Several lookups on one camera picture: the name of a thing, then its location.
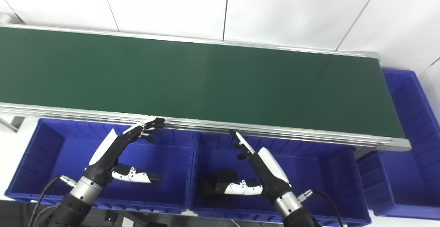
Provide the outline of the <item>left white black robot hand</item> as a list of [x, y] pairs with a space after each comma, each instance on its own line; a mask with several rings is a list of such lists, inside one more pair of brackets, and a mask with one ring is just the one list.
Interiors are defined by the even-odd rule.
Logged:
[[161, 135], [160, 128], [165, 126], [165, 119], [149, 116], [123, 131], [120, 135], [112, 129], [101, 142], [92, 156], [84, 176], [94, 183], [105, 187], [113, 179], [133, 183], [159, 183], [161, 175], [137, 169], [134, 166], [120, 164], [119, 157], [127, 146], [142, 138], [153, 143], [151, 134]]

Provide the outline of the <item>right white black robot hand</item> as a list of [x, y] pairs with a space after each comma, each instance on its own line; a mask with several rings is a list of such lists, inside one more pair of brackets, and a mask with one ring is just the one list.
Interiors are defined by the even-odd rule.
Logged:
[[218, 177], [214, 192], [224, 195], [263, 195], [272, 203], [283, 200], [296, 201], [287, 175], [273, 155], [266, 148], [256, 152], [246, 139], [236, 130], [229, 130], [230, 135], [238, 141], [234, 147], [240, 149], [238, 159], [247, 160], [260, 181], [225, 179]]

